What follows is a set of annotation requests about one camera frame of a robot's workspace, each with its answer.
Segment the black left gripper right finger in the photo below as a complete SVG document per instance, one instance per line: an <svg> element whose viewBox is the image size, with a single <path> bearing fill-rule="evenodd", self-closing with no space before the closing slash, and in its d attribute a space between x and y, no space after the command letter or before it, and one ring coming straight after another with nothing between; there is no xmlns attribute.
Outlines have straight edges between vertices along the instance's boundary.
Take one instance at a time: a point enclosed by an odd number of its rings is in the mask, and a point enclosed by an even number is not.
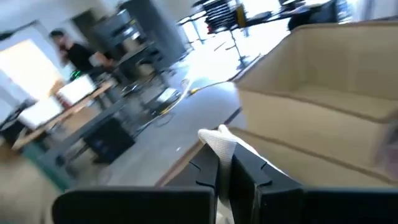
<svg viewBox="0 0 398 224"><path fill-rule="evenodd" d="M229 202L235 223L300 223L302 186L237 144Z"/></svg>

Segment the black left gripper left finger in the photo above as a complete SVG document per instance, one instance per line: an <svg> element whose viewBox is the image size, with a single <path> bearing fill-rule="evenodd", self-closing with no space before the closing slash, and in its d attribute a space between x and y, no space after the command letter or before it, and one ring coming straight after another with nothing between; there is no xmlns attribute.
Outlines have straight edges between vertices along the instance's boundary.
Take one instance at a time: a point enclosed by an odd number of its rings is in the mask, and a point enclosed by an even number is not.
<svg viewBox="0 0 398 224"><path fill-rule="evenodd" d="M214 199L218 195L218 156L209 145L181 159L157 185L156 199Z"/></svg>

